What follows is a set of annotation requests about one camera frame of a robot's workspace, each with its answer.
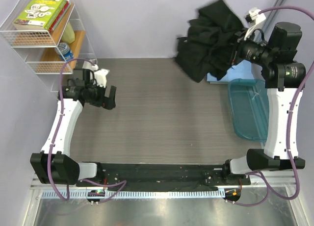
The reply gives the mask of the black long sleeve shirt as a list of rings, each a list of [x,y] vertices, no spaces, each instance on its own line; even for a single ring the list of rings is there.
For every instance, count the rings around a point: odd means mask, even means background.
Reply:
[[[234,36],[244,29],[242,21],[225,0],[214,0],[188,23],[186,36],[177,38],[175,63],[197,83],[207,74],[221,80],[231,67]]]

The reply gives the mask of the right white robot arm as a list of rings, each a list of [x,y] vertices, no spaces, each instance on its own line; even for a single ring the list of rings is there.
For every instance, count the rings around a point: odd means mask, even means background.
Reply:
[[[297,24],[279,22],[268,40],[256,43],[244,38],[247,29],[235,34],[231,64],[247,60],[262,67],[269,102],[268,136],[264,149],[249,149],[244,157],[227,160],[222,180],[233,184],[254,171],[303,169],[305,160],[299,157],[296,145],[298,104],[305,87],[306,68],[294,60],[302,37]]]

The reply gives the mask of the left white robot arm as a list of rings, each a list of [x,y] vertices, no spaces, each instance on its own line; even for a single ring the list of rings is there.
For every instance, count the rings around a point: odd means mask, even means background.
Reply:
[[[84,69],[82,79],[69,79],[61,87],[57,112],[50,134],[39,153],[33,153],[30,163],[42,184],[74,185],[87,178],[93,186],[100,186],[105,175],[98,163],[77,163],[70,157],[71,139],[75,125],[85,104],[107,110],[115,108],[116,87],[111,86],[105,96],[109,70]]]

